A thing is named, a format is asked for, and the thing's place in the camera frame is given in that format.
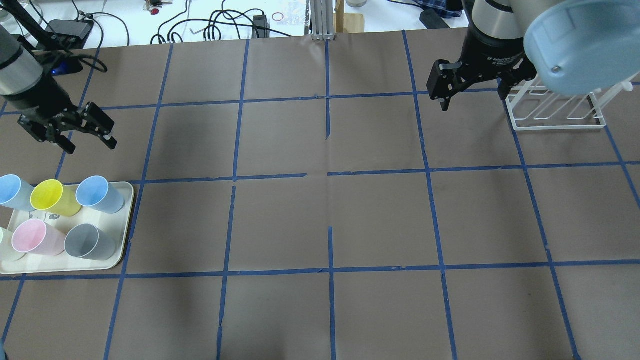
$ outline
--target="power adapter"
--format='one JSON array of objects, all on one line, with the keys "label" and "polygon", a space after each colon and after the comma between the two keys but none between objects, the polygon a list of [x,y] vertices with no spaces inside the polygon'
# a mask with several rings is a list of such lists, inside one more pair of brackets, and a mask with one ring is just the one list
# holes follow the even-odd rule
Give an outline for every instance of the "power adapter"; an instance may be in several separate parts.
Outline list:
[{"label": "power adapter", "polygon": [[251,38],[268,38],[269,37],[270,31],[267,30],[269,29],[269,22],[267,21],[267,17],[265,15],[254,15],[253,23],[256,26],[263,27],[264,29],[254,28],[251,33]]}]

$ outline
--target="cup rim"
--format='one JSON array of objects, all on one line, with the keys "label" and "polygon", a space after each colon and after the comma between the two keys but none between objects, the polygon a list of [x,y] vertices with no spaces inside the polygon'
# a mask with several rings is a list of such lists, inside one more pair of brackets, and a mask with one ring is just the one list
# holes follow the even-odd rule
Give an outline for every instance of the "cup rim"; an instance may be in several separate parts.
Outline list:
[{"label": "cup rim", "polygon": [[82,255],[82,256],[73,256],[69,251],[67,251],[67,238],[69,237],[69,235],[71,235],[71,233],[73,232],[73,230],[75,230],[75,229],[77,229],[78,227],[81,227],[81,226],[83,226],[83,225],[90,226],[93,230],[95,230],[95,233],[98,235],[98,240],[100,240],[100,231],[98,231],[98,227],[97,227],[97,226],[95,226],[95,225],[93,225],[93,224],[80,224],[80,225],[76,225],[76,226],[74,226],[74,228],[73,228],[73,229],[71,229],[71,230],[69,231],[69,233],[67,234],[67,236],[65,237],[65,252],[66,252],[69,256],[71,256],[72,258],[83,259],[83,258],[85,258],[86,256],[88,256],[89,254],[91,254],[91,253],[95,250],[95,248],[96,248],[96,247],[98,247],[98,241],[96,241],[96,242],[95,242],[95,244],[93,244],[93,247],[91,248],[91,250],[89,250],[85,255]]},{"label": "cup rim", "polygon": [[[56,185],[58,185],[58,186],[62,189],[62,190],[60,191],[60,197],[58,198],[58,200],[57,200],[53,205],[49,206],[48,208],[45,208],[45,209],[38,209],[38,208],[36,208],[36,206],[34,206],[34,205],[33,205],[33,194],[35,194],[35,193],[36,193],[36,190],[38,190],[38,187],[39,187],[40,185],[45,184],[45,183],[51,183],[51,182],[56,183]],[[65,191],[65,185],[64,185],[63,183],[61,183],[59,180],[55,180],[55,179],[45,180],[45,181],[42,181],[40,184],[38,184],[38,186],[36,186],[36,187],[33,189],[33,192],[31,192],[31,196],[29,197],[29,201],[30,201],[30,203],[31,203],[31,206],[33,206],[33,208],[34,208],[34,209],[36,209],[36,210],[40,210],[40,211],[47,211],[47,210],[49,210],[49,209],[53,208],[55,205],[58,205],[58,203],[60,202],[60,200],[62,200],[62,193],[63,193],[64,191]]]},{"label": "cup rim", "polygon": [[[104,193],[104,196],[100,199],[100,201],[97,201],[95,204],[81,202],[80,199],[78,199],[78,193],[82,192],[83,184],[85,184],[87,180],[93,180],[93,179],[99,179],[102,183],[106,184],[107,191]],[[90,177],[87,177],[85,180],[83,180],[83,182],[80,183],[80,185],[78,185],[78,188],[76,189],[76,201],[78,201],[78,204],[90,208],[92,206],[96,206],[100,204],[107,197],[108,192],[109,192],[109,181],[104,176],[100,176],[100,175],[90,176]]]},{"label": "cup rim", "polygon": [[18,191],[16,191],[16,192],[13,194],[13,196],[11,197],[11,199],[9,199],[9,200],[7,200],[7,201],[4,201],[4,202],[0,202],[0,205],[2,205],[2,204],[8,204],[9,202],[11,202],[13,199],[15,199],[15,197],[16,197],[16,196],[18,196],[18,194],[20,193],[20,190],[22,190],[22,179],[21,179],[18,175],[15,175],[15,174],[6,174],[5,176],[0,176],[0,180],[4,179],[4,178],[6,178],[6,177],[7,177],[7,178],[9,178],[9,179],[15,179],[15,180],[17,180],[20,186],[18,187]]},{"label": "cup rim", "polygon": [[[38,245],[34,246],[33,248],[31,248],[31,249],[29,249],[29,250],[27,250],[27,251],[18,250],[18,249],[16,249],[16,248],[15,248],[15,245],[14,245],[14,243],[13,243],[13,238],[15,237],[15,233],[17,233],[17,232],[18,232],[18,230],[20,230],[20,228],[21,228],[22,226],[24,226],[24,224],[27,224],[27,223],[29,223],[29,222],[37,222],[37,223],[39,223],[40,225],[44,226],[44,229],[45,229],[44,236],[42,237],[42,239],[40,239],[40,241],[38,242]],[[37,219],[37,218],[29,219],[29,220],[27,220],[27,221],[23,222],[22,224],[20,224],[20,226],[18,226],[18,227],[15,229],[15,231],[13,232],[13,235],[12,235],[12,237],[11,237],[11,247],[13,247],[13,249],[14,249],[14,250],[16,250],[17,252],[21,252],[21,253],[23,253],[23,254],[27,254],[27,253],[29,253],[29,252],[31,252],[31,251],[34,251],[35,249],[39,248],[39,246],[41,246],[41,245],[42,245],[42,243],[44,242],[44,239],[47,237],[47,235],[48,235],[48,234],[49,234],[49,228],[47,227],[47,223],[45,223],[44,221],[42,221],[42,220],[40,220],[40,219]]]}]

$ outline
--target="plastic cup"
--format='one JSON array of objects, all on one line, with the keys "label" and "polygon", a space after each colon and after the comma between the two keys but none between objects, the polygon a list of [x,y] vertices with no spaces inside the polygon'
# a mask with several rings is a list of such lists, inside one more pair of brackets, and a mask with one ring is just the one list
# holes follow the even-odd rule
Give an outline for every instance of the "plastic cup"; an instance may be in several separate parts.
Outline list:
[{"label": "plastic cup", "polygon": [[24,254],[17,252],[11,245],[11,237],[13,233],[7,229],[0,227],[0,261],[16,261],[21,259]]},{"label": "plastic cup", "polygon": [[76,201],[74,189],[62,185],[58,180],[46,180],[31,193],[31,205],[36,210],[72,217],[82,206]]},{"label": "plastic cup", "polygon": [[74,258],[107,260],[116,252],[116,243],[97,227],[81,224],[69,231],[65,251]]},{"label": "plastic cup", "polygon": [[122,194],[102,176],[91,176],[80,183],[76,200],[82,206],[107,214],[115,214],[124,206]]},{"label": "plastic cup", "polygon": [[65,235],[42,220],[31,219],[15,230],[12,245],[17,252],[55,256],[65,250]]},{"label": "plastic cup", "polygon": [[16,210],[33,211],[31,205],[33,186],[17,175],[0,177],[0,205]]}]

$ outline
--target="white cup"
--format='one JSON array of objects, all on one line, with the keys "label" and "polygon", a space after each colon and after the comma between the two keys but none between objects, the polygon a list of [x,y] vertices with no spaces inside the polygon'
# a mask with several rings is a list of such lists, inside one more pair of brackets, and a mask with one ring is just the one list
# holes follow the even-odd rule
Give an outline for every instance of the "white cup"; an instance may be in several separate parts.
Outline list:
[{"label": "white cup", "polygon": [[33,186],[19,176],[9,174],[0,177],[0,205],[16,210],[34,211],[31,205]]},{"label": "white cup", "polygon": [[11,245],[13,233],[0,227],[0,261],[17,261],[22,259],[24,253],[17,252]]},{"label": "white cup", "polygon": [[80,183],[76,200],[82,206],[107,214],[115,214],[124,206],[122,194],[102,176],[91,176]]},{"label": "white cup", "polygon": [[97,227],[80,224],[67,234],[65,251],[74,258],[107,260],[116,252],[116,243]]}]

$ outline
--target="gray cup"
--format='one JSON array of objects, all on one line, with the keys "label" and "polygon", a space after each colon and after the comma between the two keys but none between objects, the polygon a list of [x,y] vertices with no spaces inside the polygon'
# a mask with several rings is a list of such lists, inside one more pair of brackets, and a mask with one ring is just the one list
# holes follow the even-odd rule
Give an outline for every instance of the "gray cup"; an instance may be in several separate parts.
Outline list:
[{"label": "gray cup", "polygon": [[69,231],[65,251],[74,258],[107,260],[116,251],[116,243],[97,227],[81,224]]}]

